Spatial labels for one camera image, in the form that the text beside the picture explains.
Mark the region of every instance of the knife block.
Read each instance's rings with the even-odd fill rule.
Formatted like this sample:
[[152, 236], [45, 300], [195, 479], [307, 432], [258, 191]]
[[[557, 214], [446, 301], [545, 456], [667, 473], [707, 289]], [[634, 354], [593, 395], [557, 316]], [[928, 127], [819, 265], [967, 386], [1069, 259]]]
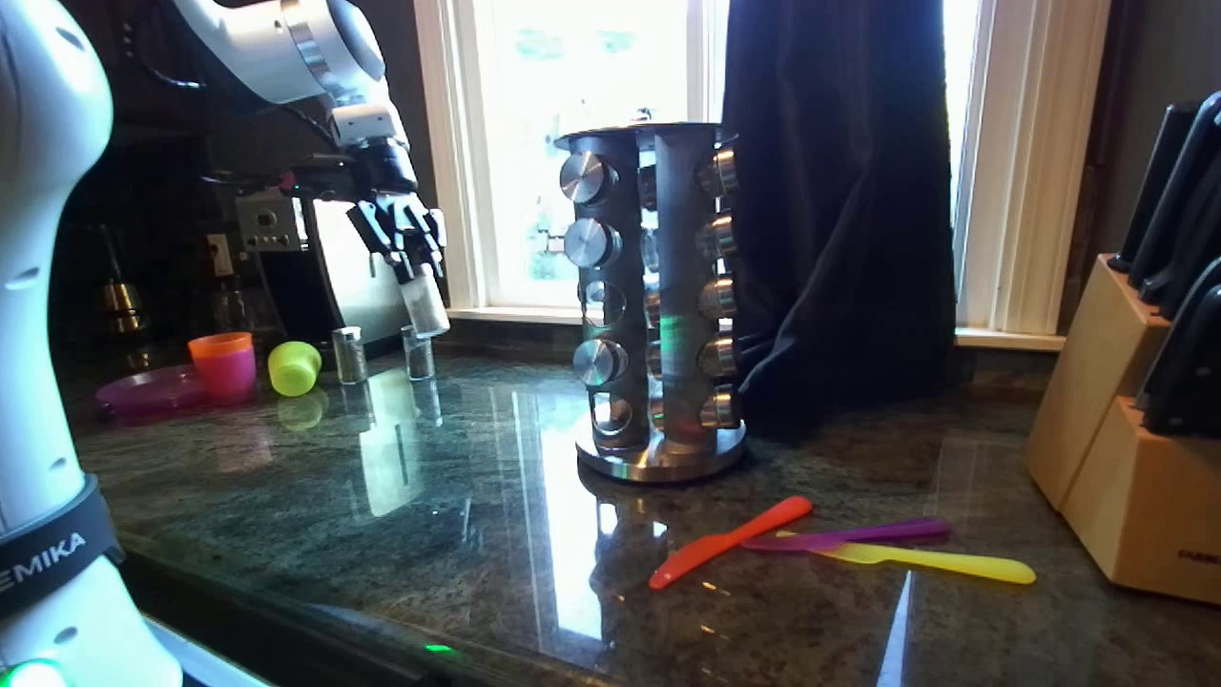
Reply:
[[1172, 326], [1100, 255], [1026, 445], [1026, 473], [1055, 512], [1109, 401], [1135, 398], [1168, 334]]
[[1106, 581], [1221, 605], [1221, 445], [1145, 432], [1112, 398], [1061, 506]]

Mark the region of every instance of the window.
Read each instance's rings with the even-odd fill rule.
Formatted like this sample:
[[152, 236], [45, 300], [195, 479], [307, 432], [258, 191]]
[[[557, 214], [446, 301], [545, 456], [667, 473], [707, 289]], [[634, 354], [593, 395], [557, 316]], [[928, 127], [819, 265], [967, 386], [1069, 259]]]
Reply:
[[[942, 0], [961, 342], [1055, 348], [1109, 0]], [[448, 312], [574, 321], [562, 151], [586, 127], [717, 124], [727, 0], [415, 4]]]

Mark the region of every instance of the dark countertop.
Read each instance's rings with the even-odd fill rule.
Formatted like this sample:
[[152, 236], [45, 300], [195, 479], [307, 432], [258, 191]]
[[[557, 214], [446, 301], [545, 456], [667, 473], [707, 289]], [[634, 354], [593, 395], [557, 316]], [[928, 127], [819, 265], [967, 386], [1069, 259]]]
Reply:
[[[1036, 395], [845, 413], [806, 445], [751, 440], [707, 485], [640, 488], [574, 470], [567, 366], [439, 366], [436, 391], [381, 372], [364, 391], [97, 428], [78, 462], [132, 560], [452, 683], [1221, 676], [1221, 610], [1109, 588], [1021, 473]], [[644, 588], [667, 550], [791, 492], [816, 501], [816, 527], [948, 521], [952, 550], [1021, 557], [1036, 583], [727, 555]]]

